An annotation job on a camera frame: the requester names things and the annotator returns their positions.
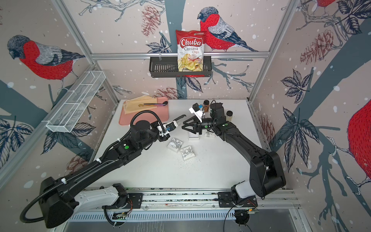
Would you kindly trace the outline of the white jewelry box lid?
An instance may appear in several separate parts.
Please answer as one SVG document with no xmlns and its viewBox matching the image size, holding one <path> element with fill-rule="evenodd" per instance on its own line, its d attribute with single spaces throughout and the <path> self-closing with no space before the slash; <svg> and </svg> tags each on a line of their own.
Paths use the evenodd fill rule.
<svg viewBox="0 0 371 232">
<path fill-rule="evenodd" d="M 214 132 L 210 132 L 210 131 L 206 131 L 205 134 L 204 134 L 204 137 L 215 138 L 215 133 Z"/>
</svg>

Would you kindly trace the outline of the white jewelry box base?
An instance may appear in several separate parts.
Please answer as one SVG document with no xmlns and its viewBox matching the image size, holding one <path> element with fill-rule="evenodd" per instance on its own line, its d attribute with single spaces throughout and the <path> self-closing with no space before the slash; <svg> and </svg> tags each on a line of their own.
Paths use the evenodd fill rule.
<svg viewBox="0 0 371 232">
<path fill-rule="evenodd" d="M 188 133 L 188 140 L 189 141 L 198 141 L 200 139 L 200 135 L 198 133 L 194 134 L 189 132 Z"/>
</svg>

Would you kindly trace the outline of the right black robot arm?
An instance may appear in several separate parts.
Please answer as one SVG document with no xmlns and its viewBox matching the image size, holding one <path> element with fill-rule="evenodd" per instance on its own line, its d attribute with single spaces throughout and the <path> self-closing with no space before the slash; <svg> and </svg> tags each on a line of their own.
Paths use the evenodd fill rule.
<svg viewBox="0 0 371 232">
<path fill-rule="evenodd" d="M 203 116 L 203 107 L 198 103 L 193 104 L 189 111 L 194 116 L 183 122 L 182 129 L 193 134 L 202 134 L 203 130 L 211 129 L 216 136 L 233 146 L 249 162 L 249 180 L 232 187 L 235 196 L 241 199 L 253 195 L 265 198 L 266 195 L 286 185 L 278 154 L 260 148 L 245 137 L 232 122 L 227 120 L 223 103 L 212 103 L 208 118 Z"/>
</svg>

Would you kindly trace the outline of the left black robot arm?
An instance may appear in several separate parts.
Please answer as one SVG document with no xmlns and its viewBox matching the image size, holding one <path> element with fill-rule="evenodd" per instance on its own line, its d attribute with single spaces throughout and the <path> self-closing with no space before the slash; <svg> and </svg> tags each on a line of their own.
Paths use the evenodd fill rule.
<svg viewBox="0 0 371 232">
<path fill-rule="evenodd" d="M 45 179 L 41 183 L 39 196 L 29 202 L 21 212 L 20 221 L 23 223 L 44 221 L 48 229 L 61 225 L 82 207 L 92 205 L 93 201 L 83 193 L 86 187 L 106 174 L 127 165 L 156 141 L 167 141 L 170 132 L 177 128 L 178 121 L 184 117 L 185 115 L 181 115 L 164 124 L 151 110 L 135 114 L 127 133 L 110 144 L 101 157 L 57 180 L 52 177 Z"/>
</svg>

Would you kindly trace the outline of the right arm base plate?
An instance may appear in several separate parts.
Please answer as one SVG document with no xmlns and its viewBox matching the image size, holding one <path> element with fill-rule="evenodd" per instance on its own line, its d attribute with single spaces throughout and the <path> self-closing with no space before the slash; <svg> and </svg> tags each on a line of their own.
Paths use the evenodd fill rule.
<svg viewBox="0 0 371 232">
<path fill-rule="evenodd" d="M 256 196 L 241 198 L 232 191 L 218 192 L 217 201 L 220 208 L 231 208 L 232 206 L 256 208 L 258 206 Z"/>
</svg>

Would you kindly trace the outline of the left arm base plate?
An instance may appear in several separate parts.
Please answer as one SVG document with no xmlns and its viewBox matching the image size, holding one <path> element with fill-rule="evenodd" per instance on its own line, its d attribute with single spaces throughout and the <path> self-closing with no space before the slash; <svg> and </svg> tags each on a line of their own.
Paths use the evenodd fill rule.
<svg viewBox="0 0 371 232">
<path fill-rule="evenodd" d="M 110 206 L 105 206 L 106 209 L 140 209 L 143 201 L 143 193 L 128 193 L 119 198 Z"/>
</svg>

